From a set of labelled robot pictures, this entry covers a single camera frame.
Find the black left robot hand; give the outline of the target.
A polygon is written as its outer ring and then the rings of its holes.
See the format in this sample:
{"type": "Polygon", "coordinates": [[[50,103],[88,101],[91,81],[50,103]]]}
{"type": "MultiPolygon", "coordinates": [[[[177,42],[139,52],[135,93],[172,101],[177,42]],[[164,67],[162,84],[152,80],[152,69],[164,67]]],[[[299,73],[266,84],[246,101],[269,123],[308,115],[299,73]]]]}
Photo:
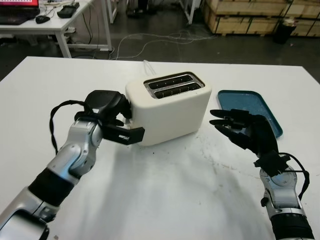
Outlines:
{"type": "Polygon", "coordinates": [[[124,126],[122,121],[117,120],[119,114],[126,119],[132,118],[130,102],[118,91],[94,90],[88,94],[84,102],[93,110],[92,117],[102,126],[124,126]]]}

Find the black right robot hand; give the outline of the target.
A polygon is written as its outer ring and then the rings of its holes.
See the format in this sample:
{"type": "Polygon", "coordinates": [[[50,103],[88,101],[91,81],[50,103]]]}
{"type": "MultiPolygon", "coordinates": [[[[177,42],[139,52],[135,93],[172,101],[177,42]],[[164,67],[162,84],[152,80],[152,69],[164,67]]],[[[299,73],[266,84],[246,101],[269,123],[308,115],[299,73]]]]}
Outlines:
{"type": "Polygon", "coordinates": [[[277,140],[267,118],[246,110],[212,109],[216,119],[209,121],[233,144],[252,151],[259,158],[271,152],[279,153],[277,140]]]}

